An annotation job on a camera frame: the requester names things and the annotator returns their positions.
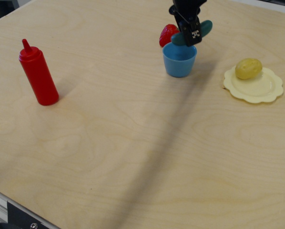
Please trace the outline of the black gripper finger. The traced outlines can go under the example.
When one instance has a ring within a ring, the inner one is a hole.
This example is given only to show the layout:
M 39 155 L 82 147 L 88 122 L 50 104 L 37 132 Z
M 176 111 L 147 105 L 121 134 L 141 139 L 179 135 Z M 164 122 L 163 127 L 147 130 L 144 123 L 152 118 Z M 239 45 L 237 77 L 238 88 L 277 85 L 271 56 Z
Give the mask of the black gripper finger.
M 198 17 L 180 18 L 178 26 L 186 46 L 193 46 L 202 41 L 201 24 Z

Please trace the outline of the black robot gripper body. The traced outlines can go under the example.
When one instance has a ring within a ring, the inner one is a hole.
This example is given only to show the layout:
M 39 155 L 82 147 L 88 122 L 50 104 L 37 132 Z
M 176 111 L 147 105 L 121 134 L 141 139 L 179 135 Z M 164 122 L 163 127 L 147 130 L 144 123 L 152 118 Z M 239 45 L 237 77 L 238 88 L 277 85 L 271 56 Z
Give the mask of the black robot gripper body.
M 207 0 L 173 0 L 169 14 L 174 16 L 177 24 L 182 21 L 191 24 L 198 21 L 200 7 L 206 2 Z

